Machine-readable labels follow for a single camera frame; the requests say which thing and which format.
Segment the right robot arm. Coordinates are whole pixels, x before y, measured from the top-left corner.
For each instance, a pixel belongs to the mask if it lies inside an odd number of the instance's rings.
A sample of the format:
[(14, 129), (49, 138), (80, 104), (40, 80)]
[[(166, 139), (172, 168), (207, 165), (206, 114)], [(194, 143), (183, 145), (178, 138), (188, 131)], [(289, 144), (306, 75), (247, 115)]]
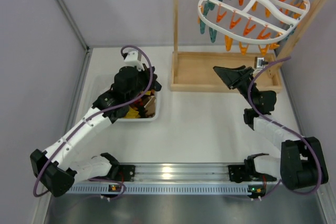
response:
[(257, 88), (253, 68), (214, 66), (213, 70), (230, 90), (238, 90), (251, 106), (244, 110), (244, 123), (280, 153), (279, 157), (267, 153), (249, 155), (244, 164), (250, 176), (269, 175), (281, 180), (290, 190), (323, 185), (329, 181), (320, 141), (316, 137), (304, 137), (272, 118), (277, 94)]

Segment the wooden hanger rack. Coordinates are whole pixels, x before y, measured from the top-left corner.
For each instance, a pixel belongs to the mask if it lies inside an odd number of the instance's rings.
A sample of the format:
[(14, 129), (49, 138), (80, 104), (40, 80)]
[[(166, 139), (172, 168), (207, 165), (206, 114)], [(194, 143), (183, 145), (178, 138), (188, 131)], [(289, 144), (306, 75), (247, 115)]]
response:
[[(280, 92), (279, 68), (327, 0), (199, 0), (198, 24), (223, 52), (180, 51), (174, 43), (171, 90), (238, 92), (253, 81)], [(173, 0), (178, 16), (179, 0)]]

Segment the white plastic basket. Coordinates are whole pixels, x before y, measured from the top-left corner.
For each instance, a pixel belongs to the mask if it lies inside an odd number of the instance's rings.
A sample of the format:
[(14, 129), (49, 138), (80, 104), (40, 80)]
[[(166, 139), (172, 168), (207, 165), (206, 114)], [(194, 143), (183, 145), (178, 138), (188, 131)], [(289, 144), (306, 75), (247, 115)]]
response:
[[(92, 107), (92, 104), (95, 102), (97, 97), (107, 91), (113, 81), (113, 74), (100, 74), (96, 76), (89, 84), (85, 101), (83, 102), (83, 109), (88, 110)], [(154, 121), (159, 116), (160, 106), (161, 106), (161, 97), (162, 92), (154, 93), (155, 101), (154, 101), (154, 113), (149, 118), (121, 118), (118, 119), (118, 122), (150, 122)]]

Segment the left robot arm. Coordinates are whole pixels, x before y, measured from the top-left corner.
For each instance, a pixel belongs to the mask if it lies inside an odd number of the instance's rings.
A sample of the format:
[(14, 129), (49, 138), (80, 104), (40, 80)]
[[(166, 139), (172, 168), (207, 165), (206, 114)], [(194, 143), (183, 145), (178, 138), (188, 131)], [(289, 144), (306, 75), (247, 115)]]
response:
[(84, 161), (76, 157), (100, 132), (126, 116), (129, 105), (147, 91), (160, 91), (155, 67), (142, 70), (125, 66), (114, 76), (111, 87), (99, 95), (82, 119), (55, 144), (30, 155), (33, 173), (54, 197), (64, 195), (74, 184), (93, 179), (114, 179), (120, 163), (109, 153)]

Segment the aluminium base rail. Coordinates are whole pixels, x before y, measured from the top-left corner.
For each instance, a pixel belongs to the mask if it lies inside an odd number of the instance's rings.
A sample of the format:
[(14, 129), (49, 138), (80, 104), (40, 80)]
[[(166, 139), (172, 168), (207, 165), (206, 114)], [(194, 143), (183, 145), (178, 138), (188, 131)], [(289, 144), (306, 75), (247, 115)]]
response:
[[(226, 164), (120, 164), (119, 173), (114, 179), (93, 178), (93, 181), (108, 181), (116, 183), (119, 187), (123, 187), (126, 182), (232, 182), (229, 178), (229, 165)], [(243, 182), (260, 182), (263, 183), (262, 189), (253, 189), (252, 193), (266, 193), (266, 184), (268, 182), (277, 182), (269, 175), (260, 177), (249, 176)]]

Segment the white round clip hanger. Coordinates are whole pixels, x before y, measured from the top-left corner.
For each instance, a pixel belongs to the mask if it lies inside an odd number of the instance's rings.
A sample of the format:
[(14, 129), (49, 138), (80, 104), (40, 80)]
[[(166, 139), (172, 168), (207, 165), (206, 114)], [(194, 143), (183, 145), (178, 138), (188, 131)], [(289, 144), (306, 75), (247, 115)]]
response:
[(309, 10), (309, 0), (199, 0), (197, 22), (212, 43), (222, 36), (227, 51), (237, 43), (245, 55), (253, 45), (264, 56), (294, 34)]

